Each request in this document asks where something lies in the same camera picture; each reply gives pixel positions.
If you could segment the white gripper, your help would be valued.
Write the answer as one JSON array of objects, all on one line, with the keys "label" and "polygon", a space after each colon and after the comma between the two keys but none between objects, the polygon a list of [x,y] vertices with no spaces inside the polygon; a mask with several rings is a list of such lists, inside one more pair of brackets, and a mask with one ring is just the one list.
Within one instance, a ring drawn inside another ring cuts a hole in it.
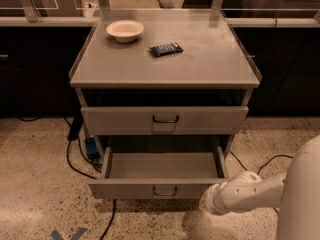
[{"label": "white gripper", "polygon": [[227,182],[210,186],[199,200],[199,209],[214,215],[225,215],[231,212],[223,198]]}]

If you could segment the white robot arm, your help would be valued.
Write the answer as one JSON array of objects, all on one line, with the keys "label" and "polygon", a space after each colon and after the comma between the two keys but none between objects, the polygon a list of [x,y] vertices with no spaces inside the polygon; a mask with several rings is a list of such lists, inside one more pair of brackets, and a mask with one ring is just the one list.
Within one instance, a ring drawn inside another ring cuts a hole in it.
[{"label": "white robot arm", "polygon": [[288,171],[262,179],[244,171],[210,186],[199,208],[214,215],[277,208],[276,240],[320,240],[320,136],[295,154]]}]

